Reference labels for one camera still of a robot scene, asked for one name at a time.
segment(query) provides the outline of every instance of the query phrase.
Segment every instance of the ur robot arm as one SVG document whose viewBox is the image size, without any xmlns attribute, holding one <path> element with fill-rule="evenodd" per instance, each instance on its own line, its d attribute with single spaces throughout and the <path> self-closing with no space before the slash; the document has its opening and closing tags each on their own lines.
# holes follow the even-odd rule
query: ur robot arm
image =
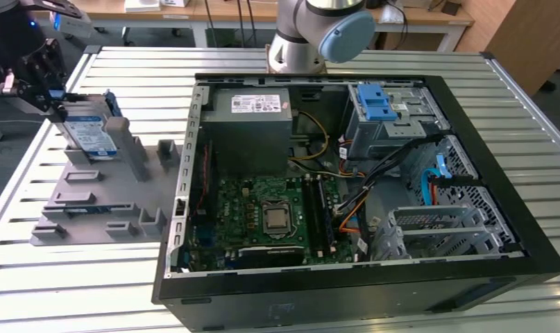
<svg viewBox="0 0 560 333">
<path fill-rule="evenodd" d="M 310 74 L 324 61 L 345 62 L 366 47 L 374 30 L 365 0 L 281 0 L 268 50 L 276 73 Z"/>
</svg>

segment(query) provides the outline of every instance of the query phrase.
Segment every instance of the motherboard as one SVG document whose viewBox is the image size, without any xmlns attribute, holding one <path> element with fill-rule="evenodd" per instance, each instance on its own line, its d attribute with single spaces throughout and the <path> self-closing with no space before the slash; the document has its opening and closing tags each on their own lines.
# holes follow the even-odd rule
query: motherboard
<svg viewBox="0 0 560 333">
<path fill-rule="evenodd" d="M 332 177 L 220 179 L 214 221 L 194 231 L 196 268 L 350 262 L 349 240 L 336 239 L 338 200 Z"/>
</svg>

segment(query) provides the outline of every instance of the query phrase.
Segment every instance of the power supply label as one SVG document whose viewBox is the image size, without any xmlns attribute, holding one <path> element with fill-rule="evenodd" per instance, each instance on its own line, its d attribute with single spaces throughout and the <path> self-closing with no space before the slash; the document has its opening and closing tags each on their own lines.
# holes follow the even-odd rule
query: power supply label
<svg viewBox="0 0 560 333">
<path fill-rule="evenodd" d="M 234 95 L 232 113 L 281 112 L 280 95 Z"/>
</svg>

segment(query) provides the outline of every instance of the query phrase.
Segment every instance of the gray 3d printed holder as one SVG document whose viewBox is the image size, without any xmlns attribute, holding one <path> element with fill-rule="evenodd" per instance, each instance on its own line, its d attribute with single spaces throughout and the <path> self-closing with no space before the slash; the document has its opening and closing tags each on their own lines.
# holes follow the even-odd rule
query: gray 3d printed holder
<svg viewBox="0 0 560 333">
<path fill-rule="evenodd" d="M 144 148 L 122 117 L 110 117 L 104 129 L 117 158 L 90 162 L 82 151 L 66 149 L 70 162 L 32 231 L 32 245 L 160 240 L 177 184 L 174 141 L 160 140 Z"/>
</svg>

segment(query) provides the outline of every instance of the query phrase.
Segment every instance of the metal table surface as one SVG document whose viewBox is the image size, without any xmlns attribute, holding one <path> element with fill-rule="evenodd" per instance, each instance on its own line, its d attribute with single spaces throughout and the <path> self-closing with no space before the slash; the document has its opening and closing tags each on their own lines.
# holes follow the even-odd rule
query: metal table surface
<svg viewBox="0 0 560 333">
<path fill-rule="evenodd" d="M 144 144 L 182 143 L 193 74 L 265 70 L 258 49 L 104 47 L 82 55 L 69 91 L 117 96 Z M 442 76 L 560 253 L 560 134 L 497 66 L 477 54 L 364 52 L 332 74 Z M 164 333 L 180 323 L 149 302 L 157 243 L 33 247 L 65 155 L 45 121 L 0 197 L 0 332 Z M 277 331 L 560 332 L 560 276 L 466 312 L 277 328 Z"/>
</svg>

